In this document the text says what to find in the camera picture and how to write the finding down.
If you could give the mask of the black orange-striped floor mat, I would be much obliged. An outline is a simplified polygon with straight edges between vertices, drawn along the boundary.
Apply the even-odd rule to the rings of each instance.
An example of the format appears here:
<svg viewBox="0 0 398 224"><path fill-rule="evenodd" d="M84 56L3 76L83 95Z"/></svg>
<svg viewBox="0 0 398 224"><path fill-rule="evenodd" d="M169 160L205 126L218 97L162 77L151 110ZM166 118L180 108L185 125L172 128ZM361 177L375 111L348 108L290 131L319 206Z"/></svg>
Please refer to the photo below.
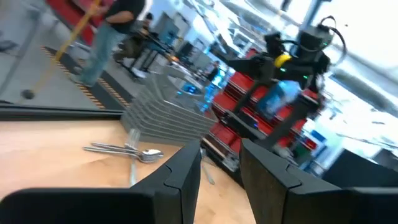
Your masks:
<svg viewBox="0 0 398 224"><path fill-rule="evenodd" d="M71 74L75 67L84 64L83 59L74 59L69 54L63 54L59 62L56 63L57 67L66 75ZM134 98L107 72L103 72L91 88L77 83L75 85L99 109L124 110Z"/></svg>

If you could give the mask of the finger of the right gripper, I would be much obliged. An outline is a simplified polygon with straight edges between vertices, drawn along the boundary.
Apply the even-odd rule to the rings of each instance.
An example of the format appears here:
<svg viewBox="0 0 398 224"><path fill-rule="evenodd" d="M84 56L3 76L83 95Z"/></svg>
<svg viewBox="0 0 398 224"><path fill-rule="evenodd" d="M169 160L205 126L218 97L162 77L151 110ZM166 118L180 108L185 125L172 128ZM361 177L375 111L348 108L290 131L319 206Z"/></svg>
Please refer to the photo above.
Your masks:
<svg viewBox="0 0 398 224"><path fill-rule="evenodd" d="M227 66L245 66L245 64L252 62L250 58L229 58L225 57L224 55L219 55L218 58Z"/></svg>
<svg viewBox="0 0 398 224"><path fill-rule="evenodd" d="M254 74L251 62L226 62L226 65L230 68L233 68L236 72L245 75Z"/></svg>

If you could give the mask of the red tool cabinet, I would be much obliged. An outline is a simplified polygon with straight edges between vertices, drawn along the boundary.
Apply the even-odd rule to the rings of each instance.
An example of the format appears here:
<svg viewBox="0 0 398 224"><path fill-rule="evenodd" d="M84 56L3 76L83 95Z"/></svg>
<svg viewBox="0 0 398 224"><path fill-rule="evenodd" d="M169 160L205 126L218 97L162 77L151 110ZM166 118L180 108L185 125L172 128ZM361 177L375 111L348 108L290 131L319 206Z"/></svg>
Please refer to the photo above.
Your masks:
<svg viewBox="0 0 398 224"><path fill-rule="evenodd" d="M52 10L56 18L73 30L78 22L85 15L86 10L94 0L45 0L45 3ZM89 50L95 36L96 28L101 24L101 16L93 16L88 20L87 25L82 28L79 36L71 47L80 47Z"/></svg>

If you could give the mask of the silver fork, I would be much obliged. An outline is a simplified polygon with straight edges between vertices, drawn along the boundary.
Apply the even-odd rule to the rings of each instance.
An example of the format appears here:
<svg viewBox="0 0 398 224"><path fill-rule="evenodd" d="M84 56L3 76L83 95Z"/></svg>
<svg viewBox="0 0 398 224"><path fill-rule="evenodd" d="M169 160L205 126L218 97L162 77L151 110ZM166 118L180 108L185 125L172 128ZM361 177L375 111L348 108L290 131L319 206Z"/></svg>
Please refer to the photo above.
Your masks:
<svg viewBox="0 0 398 224"><path fill-rule="evenodd" d="M129 132L129 137L126 142L126 146L137 149L139 144L141 132L138 129L131 129ZM130 174L129 174L129 185L132 187L136 184L136 160L131 157L131 166L130 166Z"/></svg>

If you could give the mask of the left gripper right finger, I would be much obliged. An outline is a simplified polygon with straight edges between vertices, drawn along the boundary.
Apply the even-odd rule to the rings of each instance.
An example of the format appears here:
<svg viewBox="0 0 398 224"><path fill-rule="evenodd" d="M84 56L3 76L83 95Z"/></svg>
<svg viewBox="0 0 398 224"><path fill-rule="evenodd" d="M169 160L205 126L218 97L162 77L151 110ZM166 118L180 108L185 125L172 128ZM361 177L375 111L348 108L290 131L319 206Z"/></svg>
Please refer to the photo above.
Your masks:
<svg viewBox="0 0 398 224"><path fill-rule="evenodd" d="M257 224L339 224L337 186L242 140L241 177Z"/></svg>

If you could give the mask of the red storage bin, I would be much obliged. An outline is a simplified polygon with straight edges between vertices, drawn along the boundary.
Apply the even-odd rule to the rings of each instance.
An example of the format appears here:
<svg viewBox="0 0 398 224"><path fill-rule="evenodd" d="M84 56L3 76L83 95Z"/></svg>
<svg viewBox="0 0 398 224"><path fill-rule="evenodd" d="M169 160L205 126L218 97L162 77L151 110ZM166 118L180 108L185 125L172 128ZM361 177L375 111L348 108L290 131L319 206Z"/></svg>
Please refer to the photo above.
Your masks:
<svg viewBox="0 0 398 224"><path fill-rule="evenodd" d="M216 123L210 129L210 133L227 145L231 145L237 138L236 133L222 123Z"/></svg>
<svg viewBox="0 0 398 224"><path fill-rule="evenodd" d="M229 79L229 84L243 93L247 92L252 87L253 83L254 80L252 78L239 72L235 72Z"/></svg>
<svg viewBox="0 0 398 224"><path fill-rule="evenodd" d="M251 95L250 100L253 103L257 103L262 97L264 97L269 91L267 86L259 86Z"/></svg>
<svg viewBox="0 0 398 224"><path fill-rule="evenodd" d="M237 101L227 93L217 94L212 101L212 106L221 113L224 113L226 110L232 111L236 104Z"/></svg>

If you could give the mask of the black side table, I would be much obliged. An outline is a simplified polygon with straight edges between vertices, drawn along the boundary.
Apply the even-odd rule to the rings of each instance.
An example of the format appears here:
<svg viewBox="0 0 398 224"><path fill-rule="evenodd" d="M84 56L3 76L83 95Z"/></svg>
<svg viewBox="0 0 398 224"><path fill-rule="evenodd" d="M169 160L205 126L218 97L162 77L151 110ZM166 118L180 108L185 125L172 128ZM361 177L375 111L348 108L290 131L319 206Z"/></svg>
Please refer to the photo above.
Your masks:
<svg viewBox="0 0 398 224"><path fill-rule="evenodd" d="M398 157L386 149L370 159L345 150L322 179L341 188L398 187Z"/></svg>

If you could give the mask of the silver spoon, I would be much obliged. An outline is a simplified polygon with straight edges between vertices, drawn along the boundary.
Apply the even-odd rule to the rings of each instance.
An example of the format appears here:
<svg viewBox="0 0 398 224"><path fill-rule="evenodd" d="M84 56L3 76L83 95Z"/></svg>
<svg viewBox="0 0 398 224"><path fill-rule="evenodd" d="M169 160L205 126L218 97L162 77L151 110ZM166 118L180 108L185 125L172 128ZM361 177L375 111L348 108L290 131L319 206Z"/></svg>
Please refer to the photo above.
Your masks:
<svg viewBox="0 0 398 224"><path fill-rule="evenodd" d="M164 153L156 149L149 149L146 151L137 151L135 149L105 149L101 147L85 146L83 148L91 152L103 152L107 154L127 155L138 159L142 163L154 163L163 158Z"/></svg>

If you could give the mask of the blue plastic container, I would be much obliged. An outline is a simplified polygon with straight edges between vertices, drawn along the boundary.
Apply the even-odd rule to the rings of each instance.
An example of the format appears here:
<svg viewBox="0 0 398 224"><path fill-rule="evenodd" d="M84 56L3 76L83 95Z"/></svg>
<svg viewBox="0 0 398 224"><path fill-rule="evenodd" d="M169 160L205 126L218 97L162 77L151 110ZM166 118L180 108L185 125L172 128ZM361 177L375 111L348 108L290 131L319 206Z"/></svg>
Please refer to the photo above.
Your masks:
<svg viewBox="0 0 398 224"><path fill-rule="evenodd" d="M280 81L272 86L267 94L257 103L257 112L267 119L273 118L286 104L296 99L302 89L298 82L292 80Z"/></svg>

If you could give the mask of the person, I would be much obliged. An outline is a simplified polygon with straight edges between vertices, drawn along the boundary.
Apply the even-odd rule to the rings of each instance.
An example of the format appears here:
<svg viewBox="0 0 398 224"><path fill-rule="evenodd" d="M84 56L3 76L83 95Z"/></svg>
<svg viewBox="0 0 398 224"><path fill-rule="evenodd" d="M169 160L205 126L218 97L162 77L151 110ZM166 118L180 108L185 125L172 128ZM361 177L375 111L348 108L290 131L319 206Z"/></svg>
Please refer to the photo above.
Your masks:
<svg viewBox="0 0 398 224"><path fill-rule="evenodd" d="M153 19L153 13L148 12L143 20L133 23L127 37L118 45L119 50L113 54L113 59L116 62L122 62L124 58L139 58L146 40L149 37L157 38L158 34L150 30Z"/></svg>
<svg viewBox="0 0 398 224"><path fill-rule="evenodd" d="M102 16L91 45L90 56L84 67L76 67L75 74L69 75L71 81L92 87L100 78L112 49L122 41L133 24L144 17L153 0L114 0L110 6L95 6L95 14Z"/></svg>

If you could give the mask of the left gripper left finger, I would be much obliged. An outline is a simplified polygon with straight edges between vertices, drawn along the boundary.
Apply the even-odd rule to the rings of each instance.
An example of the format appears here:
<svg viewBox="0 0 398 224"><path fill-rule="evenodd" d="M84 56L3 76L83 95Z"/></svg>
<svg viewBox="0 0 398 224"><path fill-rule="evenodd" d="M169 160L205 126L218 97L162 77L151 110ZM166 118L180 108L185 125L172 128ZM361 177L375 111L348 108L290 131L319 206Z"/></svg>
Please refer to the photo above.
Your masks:
<svg viewBox="0 0 398 224"><path fill-rule="evenodd" d="M131 189L133 224L193 224L201 177L200 141L192 140Z"/></svg>

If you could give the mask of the black desk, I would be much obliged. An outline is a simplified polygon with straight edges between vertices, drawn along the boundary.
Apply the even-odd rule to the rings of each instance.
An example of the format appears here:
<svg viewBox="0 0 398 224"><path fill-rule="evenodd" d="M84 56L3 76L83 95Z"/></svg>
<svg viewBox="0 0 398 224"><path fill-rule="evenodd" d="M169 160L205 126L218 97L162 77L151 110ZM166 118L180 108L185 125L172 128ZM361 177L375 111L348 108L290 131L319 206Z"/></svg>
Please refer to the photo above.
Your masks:
<svg viewBox="0 0 398 224"><path fill-rule="evenodd" d="M141 75L141 72L149 71L156 56L163 55L168 58L173 54L174 48L170 43L174 38L176 38L176 35L173 31L168 32L167 37L164 36L163 40L159 39L159 34L157 38L149 37L139 58L124 58L122 62L117 63L124 67L134 78L144 78L145 75Z"/></svg>

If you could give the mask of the grey mesh cutlery basket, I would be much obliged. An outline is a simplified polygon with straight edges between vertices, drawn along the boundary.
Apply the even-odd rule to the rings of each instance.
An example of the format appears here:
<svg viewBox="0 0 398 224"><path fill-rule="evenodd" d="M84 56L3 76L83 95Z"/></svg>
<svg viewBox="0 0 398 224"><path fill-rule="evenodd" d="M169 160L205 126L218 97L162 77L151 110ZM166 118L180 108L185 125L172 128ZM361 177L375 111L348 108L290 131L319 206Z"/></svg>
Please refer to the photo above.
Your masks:
<svg viewBox="0 0 398 224"><path fill-rule="evenodd" d="M204 95L183 91L176 79L150 73L144 86L121 116L129 132L141 132L141 140L180 145L201 139L218 122Z"/></svg>

